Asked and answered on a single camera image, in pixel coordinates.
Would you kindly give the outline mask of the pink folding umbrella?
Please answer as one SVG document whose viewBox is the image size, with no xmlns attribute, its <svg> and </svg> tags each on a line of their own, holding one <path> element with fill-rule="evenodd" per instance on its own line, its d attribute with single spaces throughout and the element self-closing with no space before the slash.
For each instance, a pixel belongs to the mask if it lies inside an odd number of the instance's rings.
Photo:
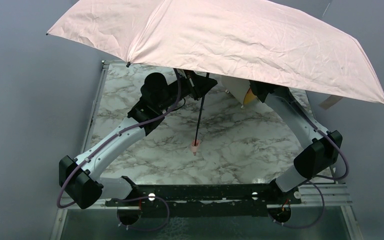
<svg viewBox="0 0 384 240">
<path fill-rule="evenodd" d="M 384 105 L 380 80 L 356 38 L 270 0 L 80 0 L 46 33 L 132 65 Z"/>
</svg>

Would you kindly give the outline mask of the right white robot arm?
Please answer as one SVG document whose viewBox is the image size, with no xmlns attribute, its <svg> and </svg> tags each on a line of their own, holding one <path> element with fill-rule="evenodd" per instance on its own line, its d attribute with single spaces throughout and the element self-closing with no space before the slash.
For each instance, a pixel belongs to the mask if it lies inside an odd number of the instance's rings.
<svg viewBox="0 0 384 240">
<path fill-rule="evenodd" d="M 293 165 L 272 181 L 280 194 L 291 191 L 337 162 L 342 135 L 318 123 L 288 87 L 252 80 L 250 89 L 280 116 L 303 148 Z"/>
</svg>

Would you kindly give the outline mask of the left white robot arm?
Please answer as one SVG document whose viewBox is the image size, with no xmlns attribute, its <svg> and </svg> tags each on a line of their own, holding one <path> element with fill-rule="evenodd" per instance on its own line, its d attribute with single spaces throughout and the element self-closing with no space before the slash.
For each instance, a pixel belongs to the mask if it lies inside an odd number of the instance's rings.
<svg viewBox="0 0 384 240">
<path fill-rule="evenodd" d="M 77 205 L 83 210 L 99 199 L 124 200 L 131 194 L 133 182 L 125 177 L 102 178 L 104 170 L 130 146 L 155 130 L 180 100 L 187 96 L 198 100 L 218 83 L 209 75 L 201 76 L 192 70 L 175 69 L 174 74 L 176 80 L 172 83 L 160 72 L 146 76 L 139 101 L 109 135 L 75 158 L 66 155 L 59 161 L 61 192 L 67 193 L 72 202 L 62 204 L 60 194 L 58 208 Z"/>
</svg>

